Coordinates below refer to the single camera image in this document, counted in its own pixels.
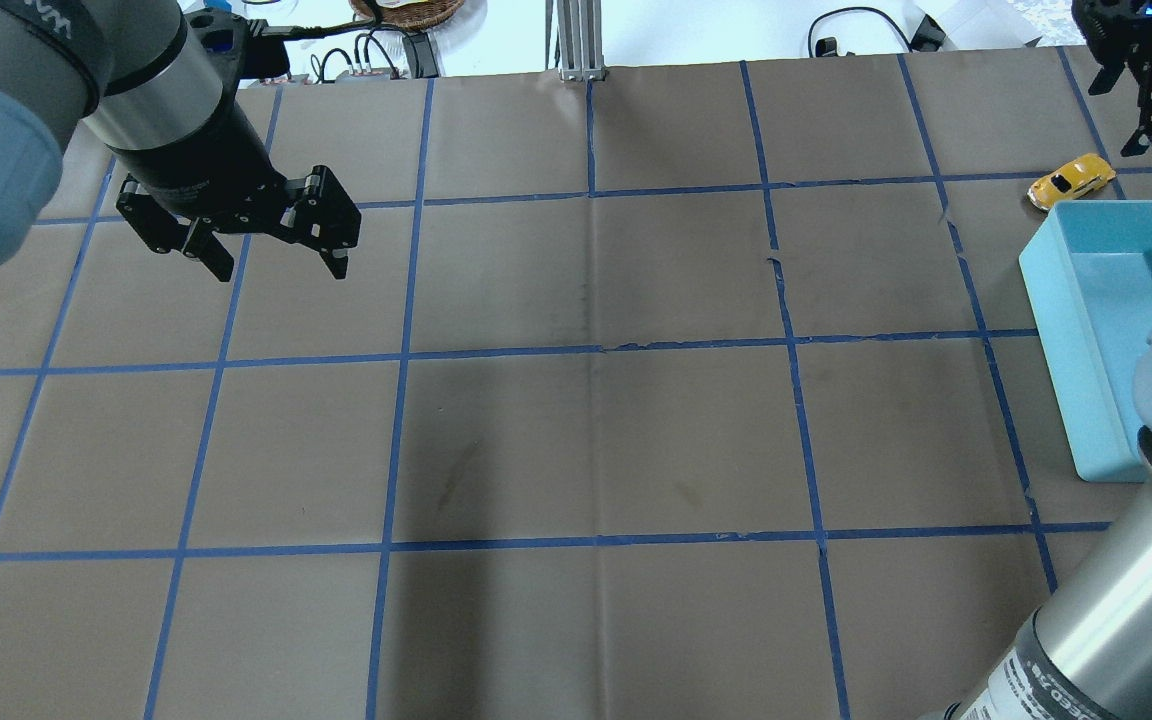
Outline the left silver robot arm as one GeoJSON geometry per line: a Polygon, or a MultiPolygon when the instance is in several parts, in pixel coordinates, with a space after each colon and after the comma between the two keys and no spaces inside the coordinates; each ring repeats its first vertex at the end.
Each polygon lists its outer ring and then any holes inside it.
{"type": "Polygon", "coordinates": [[[151,252],[228,282],[221,236],[266,234],[346,278],[361,210],[324,165],[283,176],[236,99],[242,81],[288,69],[288,41],[329,33],[174,1],[0,1],[0,265],[84,126],[123,165],[116,210],[151,252]]]}

